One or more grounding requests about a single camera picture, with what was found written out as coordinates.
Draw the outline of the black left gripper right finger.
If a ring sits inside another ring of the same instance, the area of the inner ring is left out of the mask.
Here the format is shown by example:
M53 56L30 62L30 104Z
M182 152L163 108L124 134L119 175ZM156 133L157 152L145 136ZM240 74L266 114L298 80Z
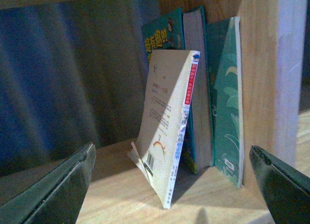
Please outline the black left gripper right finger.
M264 201L277 224L310 222L310 178L253 145L250 162Z

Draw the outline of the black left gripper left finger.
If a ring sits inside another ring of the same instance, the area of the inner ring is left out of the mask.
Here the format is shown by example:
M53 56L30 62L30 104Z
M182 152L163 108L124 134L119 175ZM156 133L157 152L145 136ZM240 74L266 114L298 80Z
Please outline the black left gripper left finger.
M2 224L76 223L95 165L91 142L0 207Z

